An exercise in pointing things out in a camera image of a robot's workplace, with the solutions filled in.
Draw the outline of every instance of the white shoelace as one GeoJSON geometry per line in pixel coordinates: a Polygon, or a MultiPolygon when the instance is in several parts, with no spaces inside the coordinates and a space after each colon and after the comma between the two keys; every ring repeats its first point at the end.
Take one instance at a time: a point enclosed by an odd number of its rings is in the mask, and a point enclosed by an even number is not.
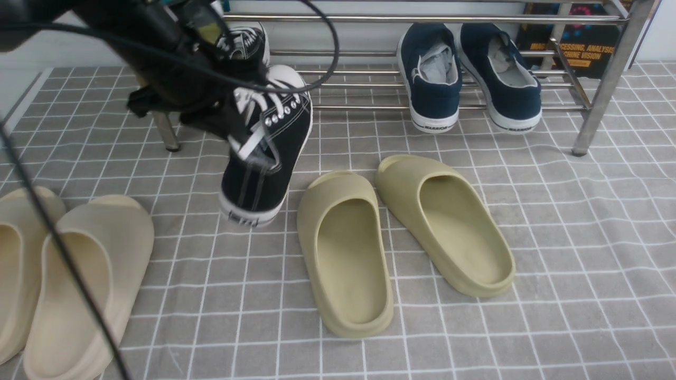
{"type": "MultiPolygon", "coordinates": [[[[274,89],[276,87],[281,89],[289,88],[289,86],[275,79],[268,79],[268,82],[270,83],[268,83],[267,87],[271,89],[274,89]]],[[[287,94],[276,94],[276,93],[268,94],[270,100],[273,102],[276,108],[276,114],[272,115],[272,118],[265,119],[261,118],[260,120],[258,120],[258,122],[251,127],[251,132],[253,134],[249,137],[247,142],[244,143],[244,145],[239,144],[230,137],[228,138],[231,146],[237,152],[237,155],[240,157],[240,159],[246,160],[249,157],[249,155],[254,151],[254,149],[260,144],[263,138],[265,138],[265,136],[268,134],[268,129],[266,128],[267,126],[272,126],[273,124],[282,121],[287,114],[291,113],[289,107],[288,106],[285,107],[282,104],[282,100],[280,99],[279,95],[282,95],[282,97],[287,96],[287,94]]],[[[242,88],[235,89],[235,99],[237,100],[237,110],[239,111],[240,114],[244,115],[245,124],[249,124],[249,121],[251,121],[251,117],[253,116],[256,104],[258,104],[258,106],[260,107],[261,114],[263,114],[269,108],[268,102],[262,93],[255,92],[249,89],[242,88]]],[[[299,107],[300,95],[297,93],[293,94],[293,99],[299,107]]]]}
{"type": "Polygon", "coordinates": [[[235,41],[235,51],[242,51],[251,46],[258,36],[258,31],[254,28],[240,27],[231,30],[235,41]]]}

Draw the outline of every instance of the cream slide sandal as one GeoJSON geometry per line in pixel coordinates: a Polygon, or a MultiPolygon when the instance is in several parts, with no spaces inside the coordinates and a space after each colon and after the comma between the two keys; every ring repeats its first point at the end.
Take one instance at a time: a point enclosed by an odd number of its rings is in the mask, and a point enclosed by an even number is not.
{"type": "Polygon", "coordinates": [[[322,175],[303,195],[297,224],[324,324],[346,338],[387,328],[393,316],[392,289],[371,184],[348,171],[322,175]]]}
{"type": "Polygon", "coordinates": [[[385,158],[376,188],[450,285],[493,297],[514,279],[514,257],[472,185],[441,162],[418,156],[385,158]]]}
{"type": "MultiPolygon", "coordinates": [[[[150,215],[108,195],[74,208],[57,229],[119,344],[153,249],[150,215]]],[[[49,236],[43,282],[24,353],[30,380],[91,380],[112,360],[108,346],[49,236]]]]}
{"type": "MultiPolygon", "coordinates": [[[[44,187],[35,187],[47,213],[59,220],[64,203],[44,187]]],[[[25,345],[40,294],[40,252],[47,229],[21,189],[0,199],[0,364],[25,345]]]]}

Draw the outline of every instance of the black cable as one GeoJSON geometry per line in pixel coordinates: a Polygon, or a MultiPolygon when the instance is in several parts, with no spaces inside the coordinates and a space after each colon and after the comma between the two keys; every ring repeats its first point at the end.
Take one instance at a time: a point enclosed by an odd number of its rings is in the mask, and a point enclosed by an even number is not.
{"type": "Polygon", "coordinates": [[[58,22],[11,22],[8,24],[3,24],[0,25],[0,31],[4,30],[26,30],[26,29],[37,29],[37,30],[56,30],[59,32],[69,32],[69,33],[74,33],[74,34],[80,34],[83,36],[89,36],[89,37],[94,37],[97,39],[104,40],[109,43],[116,43],[119,45],[124,45],[126,47],[130,47],[132,49],[136,49],[138,51],[142,51],[143,53],[148,53],[148,54],[154,54],[158,57],[161,57],[165,60],[170,60],[174,62],[175,64],[178,64],[180,66],[183,66],[185,68],[191,69],[192,71],[202,74],[204,76],[207,76],[209,78],[212,78],[214,80],[219,80],[221,82],[228,83],[230,85],[235,85],[236,87],[243,87],[245,89],[250,89],[254,91],[258,91],[261,93],[279,93],[279,94],[294,94],[294,93],[305,93],[306,91],[310,91],[313,89],[318,88],[321,86],[323,83],[325,83],[334,73],[335,69],[338,67],[338,59],[340,58],[340,45],[338,41],[338,32],[336,31],[335,27],[333,26],[333,23],[329,20],[327,15],[322,13],[322,11],[319,10],[314,4],[312,4],[309,0],[298,0],[301,3],[307,5],[310,9],[312,9],[317,16],[319,16],[329,27],[331,30],[331,37],[333,38],[333,61],[331,62],[331,65],[329,66],[329,69],[327,70],[327,73],[324,74],[321,78],[318,80],[310,83],[309,85],[305,87],[299,87],[299,88],[290,88],[290,89],[273,89],[270,87],[265,87],[261,85],[255,85],[250,82],[245,82],[244,80],[239,80],[237,78],[233,78],[232,76],[227,76],[223,75],[221,73],[215,72],[209,68],[204,68],[201,66],[195,66],[193,62],[190,62],[189,60],[184,60],[183,58],[176,57],[174,54],[167,53],[164,50],[157,49],[152,46],[148,46],[142,43],[138,43],[129,39],[125,39],[124,37],[119,37],[116,36],[112,33],[108,32],[101,32],[99,30],[94,30],[91,28],[85,28],[82,26],[75,26],[75,25],[69,25],[69,24],[60,24],[58,22]]]}
{"type": "Polygon", "coordinates": [[[115,363],[118,366],[122,380],[132,380],[131,376],[129,375],[129,371],[127,370],[127,367],[124,364],[124,360],[120,355],[120,351],[118,350],[117,345],[115,344],[113,335],[110,333],[110,328],[105,323],[103,315],[99,310],[99,307],[96,305],[94,297],[92,297],[89,288],[83,281],[82,275],[80,274],[78,267],[75,265],[75,262],[73,261],[72,256],[70,255],[70,252],[66,247],[66,244],[64,244],[61,235],[59,235],[59,233],[56,231],[55,223],[49,217],[49,214],[47,213],[45,206],[42,204],[40,197],[38,197],[37,193],[35,192],[35,189],[31,185],[30,179],[28,178],[28,175],[24,170],[23,165],[21,164],[21,160],[19,156],[16,154],[16,151],[14,150],[14,146],[11,143],[11,139],[9,138],[9,135],[5,131],[5,123],[4,121],[2,121],[2,119],[3,118],[0,115],[0,137],[2,138],[2,141],[5,145],[5,152],[7,153],[7,157],[9,158],[10,162],[14,164],[16,174],[23,183],[23,186],[26,188],[26,190],[28,190],[30,202],[33,204],[33,207],[40,216],[40,219],[42,219],[43,224],[51,234],[54,244],[56,245],[57,251],[59,251],[61,259],[64,261],[66,267],[68,267],[68,271],[70,271],[70,274],[72,275],[73,280],[75,281],[75,284],[77,285],[77,288],[80,291],[80,295],[82,296],[82,298],[84,298],[84,302],[87,304],[87,307],[89,308],[89,311],[96,320],[96,323],[98,323],[98,325],[101,327],[101,331],[103,332],[106,342],[108,342],[108,346],[110,347],[110,351],[113,354],[115,363]]]}

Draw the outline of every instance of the floor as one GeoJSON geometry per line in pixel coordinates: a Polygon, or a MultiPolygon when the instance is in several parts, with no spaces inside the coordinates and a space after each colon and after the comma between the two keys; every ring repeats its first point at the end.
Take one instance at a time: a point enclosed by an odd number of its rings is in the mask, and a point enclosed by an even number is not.
{"type": "Polygon", "coordinates": [[[0,120],[8,118],[15,104],[31,86],[38,70],[3,68],[0,70],[0,120]]]}
{"type": "MultiPolygon", "coordinates": [[[[315,113],[287,204],[254,231],[219,215],[226,144],[181,128],[183,150],[168,153],[151,119],[125,110],[135,85],[127,69],[55,69],[13,133],[35,183],[69,207],[125,193],[153,215],[155,249],[122,341],[134,379],[676,379],[676,63],[627,73],[583,158],[569,154],[579,114],[548,113],[512,137],[494,133],[483,112],[461,112],[437,136],[419,133],[407,112],[315,113]],[[377,337],[339,339],[314,306],[297,205],[320,173],[372,180],[379,160],[399,152],[467,177],[518,274],[504,295],[466,297],[381,208],[395,318],[377,337]]],[[[3,160],[0,195],[19,186],[3,160]]],[[[0,379],[24,378],[20,356],[0,366],[0,379]]],[[[117,378],[112,367],[103,374],[117,378]]]]}

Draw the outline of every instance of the stainless steel shoe rack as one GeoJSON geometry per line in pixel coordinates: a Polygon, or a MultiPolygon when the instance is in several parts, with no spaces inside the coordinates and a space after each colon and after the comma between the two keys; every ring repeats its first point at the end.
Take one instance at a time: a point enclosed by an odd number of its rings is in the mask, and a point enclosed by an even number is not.
{"type": "MultiPolygon", "coordinates": [[[[560,3],[558,15],[490,15],[490,16],[470,16],[470,15],[432,15],[432,16],[407,16],[407,15],[387,15],[387,14],[330,14],[329,18],[336,23],[413,23],[413,22],[443,22],[443,23],[466,23],[466,22],[494,22],[496,24],[519,23],[519,24],[553,24],[552,35],[546,51],[522,51],[524,57],[544,57],[541,70],[533,73],[536,76],[557,76],[562,77],[561,82],[543,81],[544,89],[568,89],[575,100],[575,104],[563,103],[544,103],[542,108],[545,112],[581,112],[583,124],[573,145],[574,156],[584,156],[587,154],[589,145],[598,129],[601,118],[610,102],[615,87],[620,77],[631,59],[633,48],[635,47],[646,21],[652,16],[656,5],[660,0],[635,0],[629,12],[620,4],[619,0],[538,0],[538,3],[560,3]],[[608,11],[607,16],[569,16],[571,6],[574,3],[602,4],[608,11]],[[578,81],[575,73],[571,69],[567,59],[561,51],[559,41],[563,34],[563,28],[566,24],[593,24],[593,25],[613,25],[620,30],[620,39],[615,47],[614,54],[610,63],[603,74],[599,87],[596,89],[594,98],[590,101],[584,88],[578,81]],[[561,70],[551,70],[552,62],[557,62],[561,70]]],[[[514,0],[475,0],[465,2],[482,3],[518,3],[514,0]]],[[[321,22],[321,19],[315,15],[309,14],[266,14],[266,13],[248,13],[248,14],[226,14],[226,21],[260,21],[260,22],[321,22]]],[[[329,50],[273,50],[273,55],[285,55],[295,57],[322,56],[330,57],[333,52],[329,50]]],[[[394,51],[341,51],[341,57],[395,57],[394,51]]],[[[322,70],[300,70],[300,74],[321,75],[322,70]]],[[[377,76],[377,75],[399,75],[398,71],[393,70],[337,70],[334,75],[337,76],[377,76]]],[[[473,82],[465,82],[464,86],[476,85],[473,82]]],[[[402,88],[402,83],[372,83],[372,82],[347,82],[347,83],[326,83],[324,88],[335,89],[383,89],[383,88],[402,88]]],[[[406,105],[315,105],[316,110],[324,111],[404,111],[408,109],[406,105]]],[[[482,104],[461,104],[461,110],[484,110],[486,107],[482,104]]],[[[176,141],[168,142],[169,146],[177,147],[176,141]]]]}

